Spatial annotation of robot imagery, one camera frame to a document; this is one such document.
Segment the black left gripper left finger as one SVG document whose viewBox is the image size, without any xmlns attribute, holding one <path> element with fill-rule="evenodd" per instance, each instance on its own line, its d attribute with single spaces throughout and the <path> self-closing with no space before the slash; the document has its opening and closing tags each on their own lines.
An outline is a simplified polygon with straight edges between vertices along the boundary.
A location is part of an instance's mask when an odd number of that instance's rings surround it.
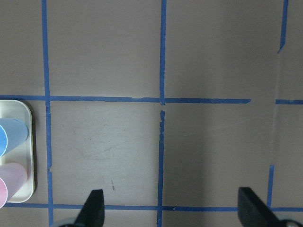
<svg viewBox="0 0 303 227">
<path fill-rule="evenodd" d="M 74 227 L 102 227 L 105 222 L 105 205 L 103 190 L 92 190 L 80 213 L 76 217 Z"/>
</svg>

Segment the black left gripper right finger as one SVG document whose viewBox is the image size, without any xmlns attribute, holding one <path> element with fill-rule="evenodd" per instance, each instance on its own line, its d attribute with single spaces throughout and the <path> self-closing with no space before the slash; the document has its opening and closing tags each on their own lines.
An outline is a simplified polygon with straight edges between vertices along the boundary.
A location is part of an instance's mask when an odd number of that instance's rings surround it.
<svg viewBox="0 0 303 227">
<path fill-rule="evenodd" d="M 238 218 L 243 227 L 283 226 L 283 222 L 249 187 L 238 188 Z"/>
</svg>

